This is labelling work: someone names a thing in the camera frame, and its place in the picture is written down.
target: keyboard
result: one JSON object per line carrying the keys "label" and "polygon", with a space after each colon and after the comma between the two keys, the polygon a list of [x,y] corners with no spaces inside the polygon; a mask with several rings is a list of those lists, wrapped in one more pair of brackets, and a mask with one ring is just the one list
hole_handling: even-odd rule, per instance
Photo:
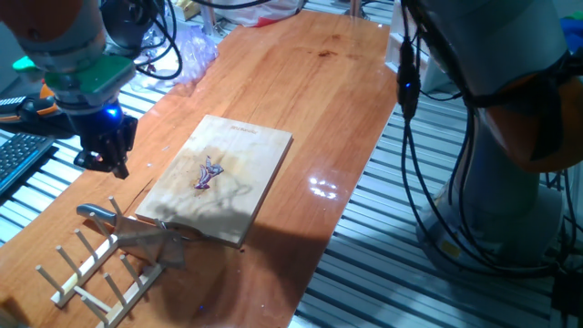
{"label": "keyboard", "polygon": [[0,194],[43,158],[54,141],[52,138],[17,133],[0,146]]}

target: plastic bag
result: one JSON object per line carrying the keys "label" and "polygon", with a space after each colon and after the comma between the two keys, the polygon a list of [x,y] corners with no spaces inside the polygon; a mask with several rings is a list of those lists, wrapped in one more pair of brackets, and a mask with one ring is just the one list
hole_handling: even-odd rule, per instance
{"label": "plastic bag", "polygon": [[[153,30],[145,38],[150,43],[156,44],[159,42],[157,32],[159,33],[159,31]],[[139,91],[143,87],[171,87],[177,83],[186,84],[190,81],[199,81],[204,76],[210,62],[219,54],[217,45],[202,32],[200,26],[179,25],[175,42],[182,58],[180,75],[170,81],[164,81],[137,73],[137,77],[129,83],[134,90]],[[168,46],[169,41],[167,40],[164,46],[146,52],[136,62],[144,62],[148,58],[156,57],[163,53]],[[153,69],[150,67],[148,71],[158,76],[170,76],[176,72],[179,61],[174,49],[153,63],[152,66]]]}
{"label": "plastic bag", "polygon": [[[220,5],[240,5],[250,0],[215,0]],[[275,23],[295,15],[302,8],[300,0],[271,0],[262,5],[237,10],[216,9],[215,13],[229,19],[233,23],[247,27],[261,27]]]}

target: wooden tabletop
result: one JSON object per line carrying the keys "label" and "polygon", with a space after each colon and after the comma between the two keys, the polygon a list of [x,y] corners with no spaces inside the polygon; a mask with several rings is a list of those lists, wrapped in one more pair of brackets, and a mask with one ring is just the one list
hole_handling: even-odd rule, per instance
{"label": "wooden tabletop", "polygon": [[[120,326],[287,327],[395,104],[395,74],[384,65],[388,37],[388,26],[306,11],[235,29],[196,86],[174,87],[139,121],[127,179],[86,171],[0,248],[0,303],[33,327],[95,327],[97,317],[78,296],[64,310],[55,307],[55,290],[35,266],[64,282],[73,272],[55,247],[80,263],[88,253],[75,228],[94,247],[104,240],[76,206],[109,208],[114,195],[133,215],[211,114],[290,131],[290,151],[242,249],[187,244],[187,269],[166,269]],[[104,272],[124,290],[131,277],[113,256],[85,285],[112,305]]]}

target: wooden board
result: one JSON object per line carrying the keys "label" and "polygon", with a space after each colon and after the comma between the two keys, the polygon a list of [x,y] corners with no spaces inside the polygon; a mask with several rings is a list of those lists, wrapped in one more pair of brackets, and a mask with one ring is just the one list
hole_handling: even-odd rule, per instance
{"label": "wooden board", "polygon": [[289,132],[207,115],[136,215],[240,247],[291,142]]}

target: knife handle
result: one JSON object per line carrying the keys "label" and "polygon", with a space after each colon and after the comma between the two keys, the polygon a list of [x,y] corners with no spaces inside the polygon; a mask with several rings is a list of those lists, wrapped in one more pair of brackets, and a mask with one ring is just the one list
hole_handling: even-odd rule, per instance
{"label": "knife handle", "polygon": [[114,213],[110,210],[106,210],[106,209],[104,209],[101,206],[98,206],[96,204],[81,204],[81,205],[77,206],[77,215],[80,215],[86,219],[91,220],[91,217],[89,216],[89,213],[91,213],[91,212],[94,212],[95,216],[99,220],[101,220],[101,221],[103,221],[103,222],[105,222],[113,227],[116,226],[116,213]]}

